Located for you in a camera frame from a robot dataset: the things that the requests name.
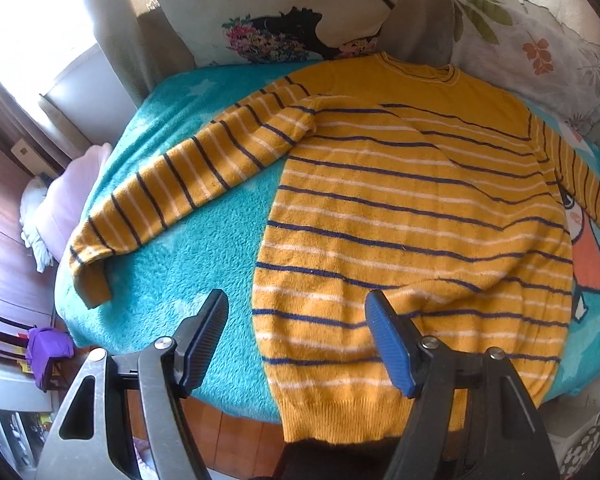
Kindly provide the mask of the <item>yellow striped knit sweater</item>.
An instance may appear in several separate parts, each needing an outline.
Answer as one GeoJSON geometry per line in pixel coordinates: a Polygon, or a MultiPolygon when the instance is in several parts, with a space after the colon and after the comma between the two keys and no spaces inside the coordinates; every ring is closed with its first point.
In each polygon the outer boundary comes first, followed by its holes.
{"type": "Polygon", "coordinates": [[[230,104],[76,229],[69,264],[85,304],[110,298],[108,258],[278,160],[251,307],[287,441],[402,431],[412,404],[373,346],[363,313],[373,289],[453,349],[503,349],[543,400],[571,316],[562,200],[600,228],[600,179],[523,102],[452,66],[328,61],[230,104]]]}

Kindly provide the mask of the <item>patterned white storage box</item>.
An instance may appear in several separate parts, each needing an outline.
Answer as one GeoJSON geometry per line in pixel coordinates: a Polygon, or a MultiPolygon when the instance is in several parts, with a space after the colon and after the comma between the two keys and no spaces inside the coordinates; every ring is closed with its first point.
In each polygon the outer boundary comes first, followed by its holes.
{"type": "Polygon", "coordinates": [[[600,446],[600,410],[587,408],[547,425],[559,475],[572,479],[600,446]]]}

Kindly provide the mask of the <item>dark wooden chair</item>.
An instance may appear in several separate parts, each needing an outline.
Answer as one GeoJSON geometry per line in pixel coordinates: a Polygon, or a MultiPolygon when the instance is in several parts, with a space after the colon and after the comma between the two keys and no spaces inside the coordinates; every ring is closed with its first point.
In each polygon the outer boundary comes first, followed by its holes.
{"type": "Polygon", "coordinates": [[[30,347],[29,333],[35,325],[27,325],[0,315],[0,358],[15,362],[24,374],[30,375],[43,392],[61,390],[68,387],[62,374],[62,356],[50,356],[38,345],[38,349],[27,352],[30,347]]]}

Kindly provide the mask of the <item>purple cloth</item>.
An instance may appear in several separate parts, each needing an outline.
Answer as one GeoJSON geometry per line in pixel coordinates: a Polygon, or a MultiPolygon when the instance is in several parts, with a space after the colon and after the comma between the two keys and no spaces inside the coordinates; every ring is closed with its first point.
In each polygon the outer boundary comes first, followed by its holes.
{"type": "Polygon", "coordinates": [[[28,330],[26,361],[32,370],[35,385],[46,392],[50,388],[54,365],[74,357],[76,347],[71,336],[53,327],[33,327],[28,330]]]}

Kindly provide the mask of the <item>turquoise cartoon fleece blanket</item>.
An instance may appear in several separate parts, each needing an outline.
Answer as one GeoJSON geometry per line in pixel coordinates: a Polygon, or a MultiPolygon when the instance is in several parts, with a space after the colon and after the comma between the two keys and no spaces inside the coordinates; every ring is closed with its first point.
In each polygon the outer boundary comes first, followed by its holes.
{"type": "MultiPolygon", "coordinates": [[[[230,103],[296,70],[292,63],[203,68],[168,78],[143,102],[114,147],[84,206],[90,214],[145,162],[187,139],[230,103]]],[[[195,396],[227,414],[278,422],[251,322],[254,264],[281,164],[178,222],[137,252],[105,266],[112,298],[84,306],[67,261],[56,275],[55,304],[81,347],[117,354],[143,349],[195,314],[208,292],[230,300],[224,328],[204,383],[195,396]]]]}

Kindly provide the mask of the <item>pink upholstered chair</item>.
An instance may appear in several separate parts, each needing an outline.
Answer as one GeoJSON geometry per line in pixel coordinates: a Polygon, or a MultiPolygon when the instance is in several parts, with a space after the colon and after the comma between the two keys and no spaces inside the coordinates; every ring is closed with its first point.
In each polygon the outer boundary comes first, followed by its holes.
{"type": "Polygon", "coordinates": [[[44,273],[61,260],[80,222],[87,196],[111,152],[109,143],[92,145],[50,183],[35,177],[27,184],[19,207],[20,235],[24,246],[32,252],[38,273],[44,273]]]}

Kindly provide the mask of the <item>white leaf print pillow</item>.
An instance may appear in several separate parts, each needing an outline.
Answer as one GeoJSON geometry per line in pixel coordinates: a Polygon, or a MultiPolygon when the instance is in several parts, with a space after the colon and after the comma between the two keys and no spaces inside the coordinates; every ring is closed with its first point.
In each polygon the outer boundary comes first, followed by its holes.
{"type": "Polygon", "coordinates": [[[451,62],[588,133],[600,122],[600,20],[585,0],[451,0],[451,62]]]}

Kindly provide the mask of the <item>white girl print pillow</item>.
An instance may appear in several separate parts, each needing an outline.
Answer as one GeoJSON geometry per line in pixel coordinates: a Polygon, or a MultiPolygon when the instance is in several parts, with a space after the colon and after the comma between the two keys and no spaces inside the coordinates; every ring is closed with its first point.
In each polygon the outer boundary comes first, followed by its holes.
{"type": "Polygon", "coordinates": [[[336,60],[377,49],[399,0],[158,0],[197,67],[336,60]]]}

